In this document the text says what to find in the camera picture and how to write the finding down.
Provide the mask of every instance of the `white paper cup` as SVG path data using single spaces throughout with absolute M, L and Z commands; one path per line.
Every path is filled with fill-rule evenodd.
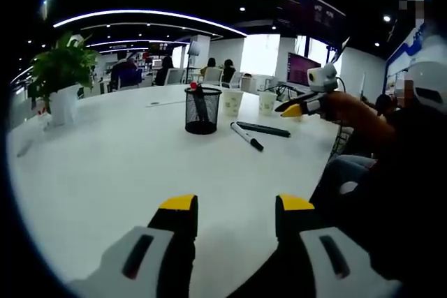
M 259 113 L 271 115 L 277 95 L 273 92 L 259 92 Z
M 239 113 L 240 103 L 244 92 L 236 90 L 225 90 L 222 93 L 223 111 L 226 115 L 236 117 Z

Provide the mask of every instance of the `pen holder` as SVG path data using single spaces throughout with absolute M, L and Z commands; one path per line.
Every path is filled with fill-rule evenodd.
M 222 91 L 210 87 L 202 90 L 187 88 L 186 92 L 186 120 L 187 132 L 193 134 L 211 134 L 217 129 L 217 112 Z

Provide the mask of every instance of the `green plant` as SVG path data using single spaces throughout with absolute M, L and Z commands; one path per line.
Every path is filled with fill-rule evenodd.
M 96 64 L 98 52 L 85 48 L 86 39 L 68 43 L 71 36 L 71 32 L 65 33 L 51 50 L 34 57 L 28 95 L 41 97 L 47 106 L 53 92 L 74 84 L 91 87 L 90 69 Z

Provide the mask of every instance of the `white round table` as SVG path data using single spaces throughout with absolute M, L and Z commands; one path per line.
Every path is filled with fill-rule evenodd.
M 146 226 L 169 197 L 198 196 L 191 297 L 226 297 L 277 247 L 274 201 L 309 199 L 337 126 L 258 115 L 244 94 L 237 120 L 283 128 L 291 138 L 253 133 L 260 153 L 219 113 L 217 132 L 184 130 L 185 85 L 147 87 L 80 100 L 74 126 L 35 137 L 36 117 L 12 130 L 8 157 L 24 222 L 63 282 L 86 278 L 101 254 L 134 226 Z

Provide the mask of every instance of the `black ceiling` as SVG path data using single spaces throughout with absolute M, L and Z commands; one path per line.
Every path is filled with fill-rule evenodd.
M 209 33 L 210 37 L 236 38 L 240 35 L 200 22 L 185 20 L 178 17 L 160 15 L 104 15 L 92 17 L 77 22 L 53 28 L 53 24 L 77 15 L 114 9 L 150 9 L 164 10 L 185 15 L 200 17 L 226 26 L 236 28 L 238 23 L 252 20 L 272 20 L 275 16 L 277 0 L 47 0 L 47 15 L 43 15 L 44 0 L 21 0 L 23 16 L 19 19 L 21 26 L 16 30 L 15 69 L 10 77 L 17 75 L 18 69 L 29 66 L 32 56 L 49 48 L 55 38 L 64 30 L 72 30 L 83 36 L 93 34 L 90 43 L 100 43 L 107 40 L 159 39 L 176 40 L 185 36 L 196 35 L 199 29 Z M 342 12 L 346 13 L 349 22 L 351 41 L 349 46 L 387 58 L 402 42 L 412 28 L 414 20 L 398 11 L 398 0 L 324 0 Z M 383 15 L 389 14 L 391 23 L 383 21 Z M 139 22 L 141 24 L 113 25 L 120 22 Z M 169 24 L 178 27 L 158 26 Z M 81 30 L 86 27 L 100 27 Z M 393 36 L 387 42 L 388 35 Z M 245 33 L 271 33 L 271 24 L 252 28 L 240 28 Z M 108 46 L 98 47 L 105 50 Z

